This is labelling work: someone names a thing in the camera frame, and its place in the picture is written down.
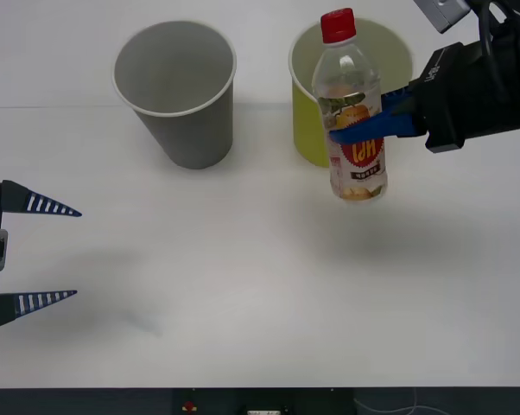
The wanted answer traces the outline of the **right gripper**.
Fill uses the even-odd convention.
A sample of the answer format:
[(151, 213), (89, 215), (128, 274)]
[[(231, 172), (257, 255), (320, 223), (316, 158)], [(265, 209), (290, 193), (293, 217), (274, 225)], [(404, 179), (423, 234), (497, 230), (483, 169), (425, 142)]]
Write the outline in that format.
[(461, 149), (465, 141), (520, 130), (520, 54), (499, 47), (494, 54), (498, 79), (479, 42), (460, 42), (433, 53), (413, 86), (381, 96), (382, 111), (372, 118), (329, 132), (337, 144), (385, 137), (415, 137), (412, 113), (423, 118), (433, 153)]

